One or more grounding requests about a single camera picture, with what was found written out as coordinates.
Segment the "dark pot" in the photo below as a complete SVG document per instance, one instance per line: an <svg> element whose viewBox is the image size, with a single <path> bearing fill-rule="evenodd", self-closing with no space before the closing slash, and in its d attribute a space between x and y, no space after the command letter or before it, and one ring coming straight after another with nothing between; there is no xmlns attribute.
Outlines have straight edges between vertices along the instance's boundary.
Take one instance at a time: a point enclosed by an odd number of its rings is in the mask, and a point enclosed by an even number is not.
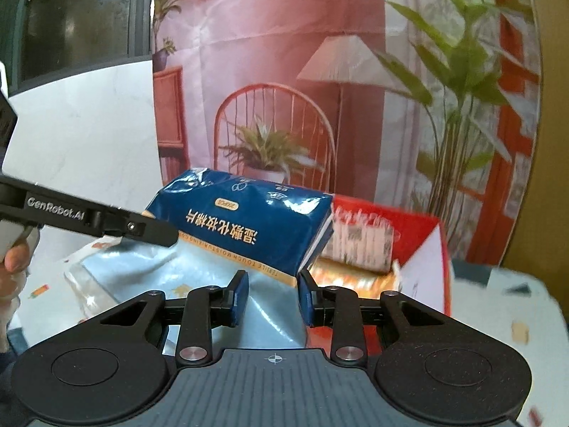
<svg viewBox="0 0 569 427"><path fill-rule="evenodd" d="M168 53L162 48L152 55L152 72L161 72L166 68Z"/></svg>

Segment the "cotton pad package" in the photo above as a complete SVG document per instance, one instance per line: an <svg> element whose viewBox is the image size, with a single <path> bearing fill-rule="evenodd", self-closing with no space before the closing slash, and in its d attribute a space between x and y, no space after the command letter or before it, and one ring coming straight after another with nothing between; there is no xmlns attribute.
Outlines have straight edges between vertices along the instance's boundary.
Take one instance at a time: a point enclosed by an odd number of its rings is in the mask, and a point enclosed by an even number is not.
<svg viewBox="0 0 569 427"><path fill-rule="evenodd" d="M195 288L224 287L244 269L249 298L243 322L215 329L214 349L301 348L306 329L295 277L328 242L331 205L331 195L312 189L192 169L161 189L147 208L148 216L180 230L176 245L124 239L71 266L66 278L89 317L89 300L112 305L152 289L182 298ZM165 353L172 353L177 333L170 329Z"/></svg>

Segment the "brown wall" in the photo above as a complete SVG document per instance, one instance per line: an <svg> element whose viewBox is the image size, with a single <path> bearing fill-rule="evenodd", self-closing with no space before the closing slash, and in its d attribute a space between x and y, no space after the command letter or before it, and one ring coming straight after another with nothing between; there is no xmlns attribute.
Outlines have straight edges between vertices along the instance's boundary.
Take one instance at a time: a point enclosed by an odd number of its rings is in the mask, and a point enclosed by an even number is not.
<svg viewBox="0 0 569 427"><path fill-rule="evenodd" d="M569 0L535 0L543 53L534 165L503 265L544 281L569 317Z"/></svg>

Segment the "metal pivot bolt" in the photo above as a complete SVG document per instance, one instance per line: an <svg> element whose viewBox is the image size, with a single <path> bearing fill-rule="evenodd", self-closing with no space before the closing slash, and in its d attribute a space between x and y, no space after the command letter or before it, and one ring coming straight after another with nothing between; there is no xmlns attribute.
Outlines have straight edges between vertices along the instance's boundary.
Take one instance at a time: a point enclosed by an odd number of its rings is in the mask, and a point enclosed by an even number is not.
<svg viewBox="0 0 569 427"><path fill-rule="evenodd" d="M206 349L201 347L186 347L180 350L180 358L186 361L199 361L206 356L208 356Z"/></svg>
<svg viewBox="0 0 569 427"><path fill-rule="evenodd" d="M341 347L336 350L336 356L344 361L357 361L363 356L363 350L358 347Z"/></svg>

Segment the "wooden chair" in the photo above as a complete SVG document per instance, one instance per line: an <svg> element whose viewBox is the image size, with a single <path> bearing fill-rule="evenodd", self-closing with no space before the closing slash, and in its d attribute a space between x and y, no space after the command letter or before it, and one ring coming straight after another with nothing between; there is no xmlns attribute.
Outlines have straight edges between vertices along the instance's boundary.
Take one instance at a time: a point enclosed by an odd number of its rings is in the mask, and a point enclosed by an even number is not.
<svg viewBox="0 0 569 427"><path fill-rule="evenodd" d="M213 168L236 175L243 165L227 155L223 146L238 144L237 126L254 127L257 115L271 130L290 132L297 143L309 150L310 158L320 169L305 169L292 175L288 183L319 191L330 191L332 170L336 162L334 134L323 110L304 93L281 84L247 85L229 95L215 118Z"/></svg>

